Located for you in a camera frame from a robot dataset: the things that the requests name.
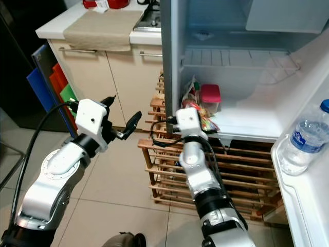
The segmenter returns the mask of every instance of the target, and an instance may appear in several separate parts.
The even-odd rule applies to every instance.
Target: refrigerator shelf
[[[284,70],[287,76],[300,69],[290,52],[268,50],[191,49],[185,51],[184,66]]]

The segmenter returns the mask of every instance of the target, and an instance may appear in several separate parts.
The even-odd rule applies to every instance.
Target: cabinet handle
[[[76,49],[65,49],[64,47],[60,47],[59,51],[68,51],[68,52],[81,52],[81,53],[96,53],[96,50],[76,50]]]
[[[160,58],[162,58],[162,54],[144,53],[144,51],[142,51],[142,50],[140,51],[139,55],[142,57],[160,57]]]

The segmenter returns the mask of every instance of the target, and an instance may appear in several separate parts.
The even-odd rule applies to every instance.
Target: gas stove
[[[161,32],[160,6],[149,5],[134,31]]]

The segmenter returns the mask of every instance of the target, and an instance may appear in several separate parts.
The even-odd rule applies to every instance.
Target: red kettle
[[[108,7],[111,9],[121,9],[129,4],[130,0],[83,0],[86,9],[94,7]]]

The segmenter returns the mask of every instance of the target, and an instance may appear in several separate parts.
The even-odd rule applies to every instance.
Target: tiled floor
[[[2,128],[2,140],[26,150],[32,131]],[[38,176],[41,161],[59,147],[67,134],[42,132],[29,162],[23,190]],[[154,204],[144,172],[144,158],[137,148],[143,133],[128,140],[115,140],[105,153],[93,159],[76,186],[52,247],[99,246],[122,231],[142,232],[149,247],[197,247],[202,233],[195,211]],[[1,157],[0,177],[18,155],[5,150]],[[0,232],[8,224],[13,188],[17,174],[0,192]],[[249,222],[249,233],[256,246],[293,246],[289,230]]]

